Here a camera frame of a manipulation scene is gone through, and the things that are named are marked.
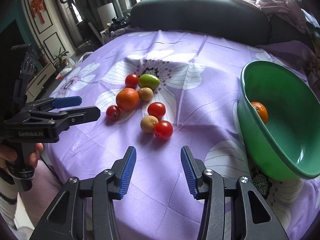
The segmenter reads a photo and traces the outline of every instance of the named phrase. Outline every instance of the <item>teal wall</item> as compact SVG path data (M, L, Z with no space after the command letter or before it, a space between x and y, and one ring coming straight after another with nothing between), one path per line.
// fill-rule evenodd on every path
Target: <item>teal wall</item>
M38 45L35 38L33 37L28 22L24 16L23 7L21 0L17 0L15 4L11 7L8 14L5 16L4 20L0 24L0 33L14 20L17 21L21 36L26 44L32 44L36 51L39 52ZM36 67L38 70L42 69L42 65L37 62Z

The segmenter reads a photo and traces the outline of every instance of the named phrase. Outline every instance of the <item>sleeve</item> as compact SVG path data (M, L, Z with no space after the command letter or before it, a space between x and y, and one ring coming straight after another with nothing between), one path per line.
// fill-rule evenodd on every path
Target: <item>sleeve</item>
M13 178L0 168L0 213L6 223L14 228L18 192Z

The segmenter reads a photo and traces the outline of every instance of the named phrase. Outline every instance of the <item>green plum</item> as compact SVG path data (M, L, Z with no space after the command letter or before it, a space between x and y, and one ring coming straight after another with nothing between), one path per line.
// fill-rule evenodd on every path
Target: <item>green plum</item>
M140 88L150 88L155 90L160 85L160 79L151 74L143 74L139 78Z

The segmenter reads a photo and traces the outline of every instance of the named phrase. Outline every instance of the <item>finger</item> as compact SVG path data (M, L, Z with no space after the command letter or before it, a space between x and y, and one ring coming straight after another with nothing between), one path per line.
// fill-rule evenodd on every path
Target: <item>finger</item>
M37 143L36 144L36 150L38 150L39 152L43 151L43 144L42 143Z
M7 145L0 144L0 157L7 161L15 161L17 158L17 153L14 149L8 147Z
M29 155L29 163L33 168L36 168L39 158L40 158L40 155L38 151L35 151L34 153L31 153Z
M5 159L3 159L3 158L0 158L0 168L1 169L5 169L6 168Z

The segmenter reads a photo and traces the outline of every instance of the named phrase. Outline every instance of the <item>blue clip handle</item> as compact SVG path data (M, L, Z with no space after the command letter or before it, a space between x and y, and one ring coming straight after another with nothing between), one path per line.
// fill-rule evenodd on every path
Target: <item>blue clip handle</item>
M82 103L81 97L57 98L52 102L53 108L65 108L71 106L79 106Z

